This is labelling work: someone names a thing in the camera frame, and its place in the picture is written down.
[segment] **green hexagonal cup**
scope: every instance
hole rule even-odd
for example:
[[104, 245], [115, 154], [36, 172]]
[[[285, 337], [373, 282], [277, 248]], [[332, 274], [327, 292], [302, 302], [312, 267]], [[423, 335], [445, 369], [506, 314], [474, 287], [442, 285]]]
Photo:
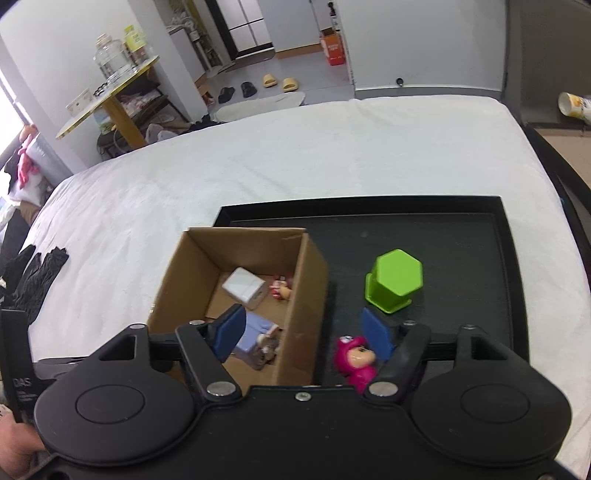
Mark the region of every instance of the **green hexagonal cup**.
[[394, 313], [410, 305], [410, 296], [422, 286], [422, 263], [402, 250], [392, 250], [380, 255], [365, 276], [365, 300]]

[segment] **slipper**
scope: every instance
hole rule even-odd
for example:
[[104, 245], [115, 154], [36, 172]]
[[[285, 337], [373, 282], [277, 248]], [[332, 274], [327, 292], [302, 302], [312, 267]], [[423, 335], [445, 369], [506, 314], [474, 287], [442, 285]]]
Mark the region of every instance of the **slipper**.
[[217, 101], [219, 103], [229, 102], [230, 99], [232, 98], [232, 95], [234, 95], [235, 91], [236, 91], [236, 89], [234, 87], [224, 87], [220, 91], [220, 95], [219, 95], [219, 97], [217, 97]]
[[295, 92], [298, 88], [300, 88], [300, 84], [295, 78], [288, 78], [283, 80], [283, 91], [287, 92]]
[[277, 79], [273, 75], [271, 75], [270, 73], [267, 73], [262, 78], [262, 85], [265, 88], [274, 87], [275, 85], [277, 85]]
[[248, 98], [256, 94], [257, 89], [251, 82], [244, 82], [241, 86], [242, 88], [242, 96], [244, 98]]

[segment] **orange box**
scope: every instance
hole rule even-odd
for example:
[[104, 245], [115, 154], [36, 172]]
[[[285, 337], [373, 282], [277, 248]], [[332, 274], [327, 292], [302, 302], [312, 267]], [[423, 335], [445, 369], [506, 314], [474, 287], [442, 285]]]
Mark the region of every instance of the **orange box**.
[[345, 51], [339, 36], [333, 32], [332, 28], [322, 31], [320, 44], [324, 50], [324, 55], [331, 66], [342, 65], [345, 63]]

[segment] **white bed sheet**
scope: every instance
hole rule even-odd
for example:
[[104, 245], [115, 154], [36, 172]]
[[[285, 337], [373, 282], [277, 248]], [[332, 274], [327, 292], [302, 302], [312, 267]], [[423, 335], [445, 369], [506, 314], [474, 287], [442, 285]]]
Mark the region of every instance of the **white bed sheet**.
[[392, 194], [502, 197], [524, 284], [531, 363], [573, 408], [558, 458], [583, 477], [591, 437], [586, 276], [549, 179], [492, 99], [380, 98], [271, 112], [67, 179], [26, 242], [70, 254], [30, 328], [34, 358], [87, 355], [145, 322], [181, 232], [211, 225], [223, 205]]

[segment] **white wall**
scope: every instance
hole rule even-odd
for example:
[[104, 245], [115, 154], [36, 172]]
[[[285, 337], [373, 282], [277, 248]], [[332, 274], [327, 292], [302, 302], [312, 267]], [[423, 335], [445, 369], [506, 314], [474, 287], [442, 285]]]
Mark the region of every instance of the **white wall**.
[[164, 22], [164, 25], [170, 25], [170, 21], [174, 17], [173, 9], [170, 8], [170, 3], [168, 0], [154, 0], [154, 4], [158, 9], [158, 13], [160, 14], [160, 18]]
[[337, 0], [356, 89], [501, 91], [505, 0]]
[[73, 173], [87, 169], [88, 165], [80, 159], [67, 142], [56, 140], [56, 132], [61, 128], [61, 125], [58, 126], [53, 123], [35, 95], [33, 95], [33, 92], [22, 78], [17, 65], [14, 63], [1, 38], [0, 69], [11, 86], [12, 91], [15, 93], [17, 101], [22, 105], [27, 114], [35, 119], [37, 128], [66, 166]]
[[[155, 69], [163, 92], [193, 120], [207, 113], [153, 2], [21, 0], [0, 21], [6, 47], [0, 70], [11, 70], [12, 64], [12, 80], [5, 73], [9, 84], [50, 142], [70, 118], [66, 105], [86, 88], [92, 92], [105, 81], [93, 59], [97, 37], [107, 33], [123, 38], [130, 24], [143, 28], [160, 55]], [[81, 165], [91, 167], [101, 161], [96, 150], [99, 134], [89, 118], [52, 146], [73, 171], [80, 171]]]
[[316, 12], [316, 18], [318, 18], [318, 24], [321, 30], [332, 27], [330, 23], [330, 10], [327, 4], [328, 0], [312, 0], [312, 7], [314, 8], [314, 12]]
[[309, 0], [258, 0], [258, 3], [275, 51], [320, 43]]
[[[121, 38], [123, 29], [133, 23], [133, 12], [121, 0], [21, 0], [2, 18], [0, 35], [10, 56], [57, 127], [43, 132], [46, 138], [54, 138], [70, 118], [66, 105], [105, 81], [93, 60], [96, 38], [103, 33]], [[38, 122], [32, 112], [29, 115]], [[60, 142], [91, 167], [101, 160], [96, 151], [99, 133], [88, 119]]]
[[201, 120], [203, 115], [207, 115], [207, 106], [166, 31], [156, 5], [148, 0], [128, 0], [128, 3], [148, 42], [160, 55], [154, 70], [162, 82], [163, 91], [177, 107], [185, 111], [189, 119]]

